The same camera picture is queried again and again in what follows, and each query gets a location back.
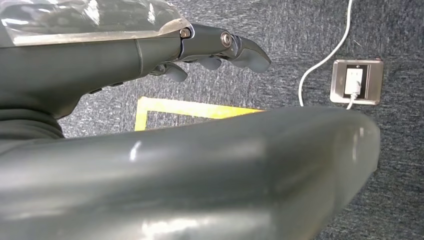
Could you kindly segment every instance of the yellow tape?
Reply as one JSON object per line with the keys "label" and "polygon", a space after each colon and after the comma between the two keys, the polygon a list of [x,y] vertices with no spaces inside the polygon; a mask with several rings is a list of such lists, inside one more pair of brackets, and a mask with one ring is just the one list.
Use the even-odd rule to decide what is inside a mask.
{"label": "yellow tape", "polygon": [[141,97],[137,103],[135,130],[144,131],[147,125],[148,111],[188,115],[209,119],[225,119],[235,116],[262,112],[258,109],[222,106],[190,101]]}

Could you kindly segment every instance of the electrical outlet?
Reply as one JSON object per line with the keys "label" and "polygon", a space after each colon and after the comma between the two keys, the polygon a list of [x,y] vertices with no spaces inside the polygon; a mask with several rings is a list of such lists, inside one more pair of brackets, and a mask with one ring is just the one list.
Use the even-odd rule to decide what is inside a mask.
{"label": "electrical outlet", "polygon": [[383,84],[383,61],[336,60],[333,65],[330,100],[348,104],[354,85],[360,83],[360,93],[354,104],[377,105],[380,103]]}

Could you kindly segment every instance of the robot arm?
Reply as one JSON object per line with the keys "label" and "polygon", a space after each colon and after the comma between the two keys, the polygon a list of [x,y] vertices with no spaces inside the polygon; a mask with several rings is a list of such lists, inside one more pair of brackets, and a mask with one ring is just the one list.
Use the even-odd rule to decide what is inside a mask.
{"label": "robot arm", "polygon": [[63,139],[105,86],[271,61],[163,0],[0,0],[0,19],[0,239],[311,239],[377,164],[379,128],[336,108]]}

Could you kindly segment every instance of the power cord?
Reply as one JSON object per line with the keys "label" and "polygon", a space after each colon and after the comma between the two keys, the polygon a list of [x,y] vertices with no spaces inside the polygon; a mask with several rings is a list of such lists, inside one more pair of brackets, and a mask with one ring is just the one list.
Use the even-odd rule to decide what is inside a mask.
{"label": "power cord", "polygon": [[[298,96],[299,96],[299,103],[300,106],[304,106],[304,101],[302,98],[302,88],[305,82],[306,77],[315,69],[321,67],[323,64],[325,64],[326,62],[328,62],[328,60],[330,58],[332,58],[334,56],[334,54],[336,54],[336,52],[340,49],[340,47],[343,45],[343,43],[345,42],[346,38],[348,37],[349,34],[349,30],[351,29],[351,15],[352,15],[352,3],[353,0],[349,0],[349,4],[347,6],[347,23],[346,23],[346,31],[344,31],[344,35],[341,38],[341,41],[338,43],[338,45],[334,48],[334,50],[330,53],[330,55],[328,55],[326,58],[324,58],[324,60],[320,61],[318,64],[316,64],[315,66],[309,68],[302,76],[300,83],[299,83],[299,90],[298,90]],[[350,104],[348,106],[348,110],[352,108],[352,105],[354,104],[355,99],[358,96],[355,96],[354,100],[350,100]]]}

